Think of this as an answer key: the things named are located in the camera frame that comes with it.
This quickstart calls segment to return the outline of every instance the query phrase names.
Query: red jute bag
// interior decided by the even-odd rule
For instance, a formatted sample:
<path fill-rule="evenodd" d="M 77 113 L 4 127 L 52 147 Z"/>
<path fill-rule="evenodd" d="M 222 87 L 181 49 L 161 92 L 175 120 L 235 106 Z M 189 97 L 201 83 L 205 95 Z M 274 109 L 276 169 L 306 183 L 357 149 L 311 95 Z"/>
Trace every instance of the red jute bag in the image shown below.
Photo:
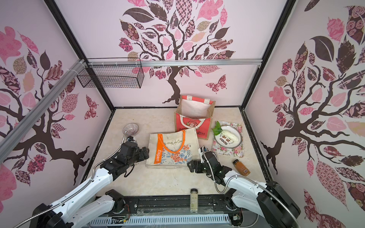
<path fill-rule="evenodd" d="M 215 101 L 193 96 L 180 96 L 175 112 L 175 131 L 195 127 L 200 139 L 208 139 Z"/>

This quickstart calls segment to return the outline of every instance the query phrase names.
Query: black frame edge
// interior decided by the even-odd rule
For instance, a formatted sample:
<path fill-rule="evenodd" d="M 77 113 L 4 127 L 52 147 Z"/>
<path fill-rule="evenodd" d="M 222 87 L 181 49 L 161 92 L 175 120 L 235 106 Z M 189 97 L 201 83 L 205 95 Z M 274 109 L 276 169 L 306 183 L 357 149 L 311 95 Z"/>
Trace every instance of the black frame edge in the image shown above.
<path fill-rule="evenodd" d="M 248 117 L 246 115 L 246 111 L 243 110 L 241 107 L 239 108 L 239 110 L 241 111 L 241 115 L 242 115 L 243 121 L 244 121 L 244 123 L 246 125 L 247 132 L 249 133 L 249 136 L 250 136 L 250 139 L 251 139 L 253 148 L 255 150 L 256 157 L 257 157 L 258 162 L 260 164 L 262 173 L 264 174 L 265 180 L 268 183 L 268 182 L 272 181 L 272 176 L 271 176 L 269 167 L 268 167 L 268 165 L 265 162 L 265 158 L 264 158 L 264 156 L 262 154 L 262 151 L 260 149 L 260 146 L 258 144 L 258 141 L 256 139 L 256 136 L 255 136 L 255 134 L 254 134 L 254 132 L 252 130 L 252 126 L 251 126 L 250 121 L 249 121 L 249 119 L 248 119 Z"/>
<path fill-rule="evenodd" d="M 105 137 L 105 134 L 107 133 L 108 128 L 109 128 L 109 126 L 110 126 L 110 123 L 111 123 L 111 121 L 112 121 L 112 119 L 113 119 L 113 116 L 114 116 L 115 110 L 116 110 L 116 109 L 113 109 L 113 110 L 112 110 L 112 113 L 110 114 L 110 117 L 109 117 L 109 119 L 108 119 L 108 121 L 107 121 L 107 124 L 106 124 L 106 125 L 105 125 L 105 127 L 104 127 L 104 130 L 103 130 L 103 132 L 102 132 L 102 134 L 101 134 L 101 136 L 100 136 L 99 141 L 97 142 L 97 145 L 96 145 L 96 147 L 95 147 L 94 153 L 92 154 L 92 156 L 91 156 L 91 158 L 90 158 L 90 160 L 89 160 L 88 166 L 87 166 L 87 168 L 86 168 L 86 170 L 85 170 L 84 176 L 82 177 L 81 183 L 82 183 L 82 182 L 84 182 L 84 181 L 87 179 L 88 175 L 89 175 L 89 172 L 90 172 L 91 167 L 92 167 L 92 165 L 93 165 L 93 163 L 94 163 L 94 160 L 95 160 L 95 158 L 96 158 L 96 155 L 97 155 L 97 153 L 98 153 L 98 151 L 99 151 L 99 149 L 100 149 L 101 143 L 103 142 L 104 137 Z"/>
<path fill-rule="evenodd" d="M 79 59 L 84 59 L 86 64 L 88 64 L 88 60 L 85 56 L 85 53 L 82 51 L 80 45 L 78 44 L 75 36 L 73 35 L 70 27 L 68 26 L 65 18 L 63 17 L 61 11 L 59 10 L 56 2 L 54 0 L 44 0 L 44 2 L 46 3 L 48 9 L 50 10 L 50 12 L 52 13 L 53 17 L 55 18 L 55 20 L 57 21 L 59 27 L 61 28 L 61 30 L 63 31 L 64 35 L 66 36 L 67 40 L 69 41 L 71 47 L 73 48 L 73 50 L 75 51 L 76 55 L 78 56 Z M 95 75 L 95 73 L 93 72 L 93 70 L 91 69 L 92 72 L 88 72 L 90 75 Z M 109 107 L 110 111 L 114 110 L 114 106 L 111 102 L 111 100 L 109 99 L 107 93 L 105 92 L 104 88 L 102 87 L 99 79 L 97 79 L 96 77 L 92 78 L 93 82 L 95 83 L 99 93 L 101 94 L 101 96 L 103 97 L 105 103 L 107 104 L 107 106 Z"/>
<path fill-rule="evenodd" d="M 284 9 L 280 15 L 279 21 L 276 24 L 276 27 L 274 29 L 274 32 L 270 38 L 269 44 L 266 47 L 266 50 L 264 52 L 264 56 L 262 58 L 262 63 L 260 68 L 258 68 L 256 70 L 256 73 L 254 75 L 254 77 L 252 78 L 251 84 L 249 86 L 249 89 L 247 90 L 246 96 L 243 100 L 243 103 L 241 105 L 241 107 L 243 109 L 245 109 L 247 107 L 248 102 L 250 101 L 250 98 L 255 90 L 255 87 L 261 77 L 261 74 L 266 66 L 266 64 L 268 63 L 268 60 L 271 56 L 271 53 L 276 45 L 277 40 L 279 39 L 279 36 L 281 34 L 281 31 L 283 30 L 284 26 L 286 25 L 287 21 L 288 21 L 288 17 L 290 15 L 290 13 L 292 12 L 292 9 L 294 7 L 296 0 L 287 0 Z"/>

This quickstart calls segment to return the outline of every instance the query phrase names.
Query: black wire basket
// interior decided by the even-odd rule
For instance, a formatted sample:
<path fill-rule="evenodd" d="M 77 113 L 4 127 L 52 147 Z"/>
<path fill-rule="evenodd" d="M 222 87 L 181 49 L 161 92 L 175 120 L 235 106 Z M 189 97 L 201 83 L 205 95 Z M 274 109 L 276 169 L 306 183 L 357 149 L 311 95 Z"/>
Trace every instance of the black wire basket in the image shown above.
<path fill-rule="evenodd" d="M 84 88 L 141 88 L 145 77 L 140 58 L 112 58 L 120 61 L 100 61 L 111 58 L 87 59 L 88 66 L 77 76 Z"/>

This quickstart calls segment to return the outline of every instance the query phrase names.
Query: canvas tote bag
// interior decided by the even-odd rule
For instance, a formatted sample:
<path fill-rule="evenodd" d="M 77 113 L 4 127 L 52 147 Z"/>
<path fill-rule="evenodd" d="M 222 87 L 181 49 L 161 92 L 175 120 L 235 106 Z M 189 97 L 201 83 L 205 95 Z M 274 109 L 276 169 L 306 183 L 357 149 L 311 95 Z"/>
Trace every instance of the canvas tote bag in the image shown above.
<path fill-rule="evenodd" d="M 187 167 L 192 159 L 200 159 L 195 128 L 169 134 L 150 134 L 150 157 L 147 168 L 171 169 Z"/>

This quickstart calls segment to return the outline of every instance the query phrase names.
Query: plate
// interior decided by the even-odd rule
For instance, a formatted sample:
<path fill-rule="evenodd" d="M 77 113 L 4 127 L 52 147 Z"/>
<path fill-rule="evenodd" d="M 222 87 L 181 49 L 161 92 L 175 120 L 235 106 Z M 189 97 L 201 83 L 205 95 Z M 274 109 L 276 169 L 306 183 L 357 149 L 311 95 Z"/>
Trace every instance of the plate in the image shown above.
<path fill-rule="evenodd" d="M 221 145 L 222 147 L 225 147 L 225 148 L 235 148 L 241 144 L 242 136 L 237 131 L 236 128 L 231 127 L 231 126 L 221 126 L 221 128 L 222 128 L 222 130 L 227 130 L 227 131 L 231 132 L 232 134 L 234 134 L 239 139 L 239 141 L 232 142 L 229 138 L 227 138 L 226 136 L 222 135 L 222 133 L 220 133 L 219 135 L 214 136 L 215 140 L 217 141 L 217 143 L 219 145 Z"/>

